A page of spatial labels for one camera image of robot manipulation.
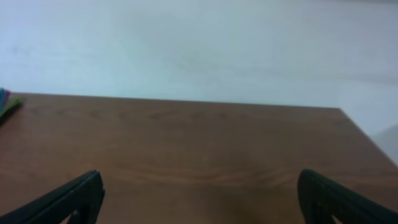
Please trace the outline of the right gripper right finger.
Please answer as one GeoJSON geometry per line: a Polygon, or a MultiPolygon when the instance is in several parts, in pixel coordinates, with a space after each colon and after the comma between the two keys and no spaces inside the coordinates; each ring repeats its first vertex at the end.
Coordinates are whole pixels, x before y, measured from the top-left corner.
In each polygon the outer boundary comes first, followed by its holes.
{"type": "Polygon", "coordinates": [[[306,224],[397,223],[397,213],[315,172],[301,171],[297,192],[306,224]]]}

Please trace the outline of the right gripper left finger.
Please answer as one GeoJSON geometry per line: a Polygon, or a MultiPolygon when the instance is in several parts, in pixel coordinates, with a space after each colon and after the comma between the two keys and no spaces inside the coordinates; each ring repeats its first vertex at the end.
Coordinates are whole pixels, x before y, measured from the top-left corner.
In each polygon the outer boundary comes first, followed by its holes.
{"type": "Polygon", "coordinates": [[[91,170],[30,203],[1,216],[1,223],[96,223],[105,191],[91,170]]]}

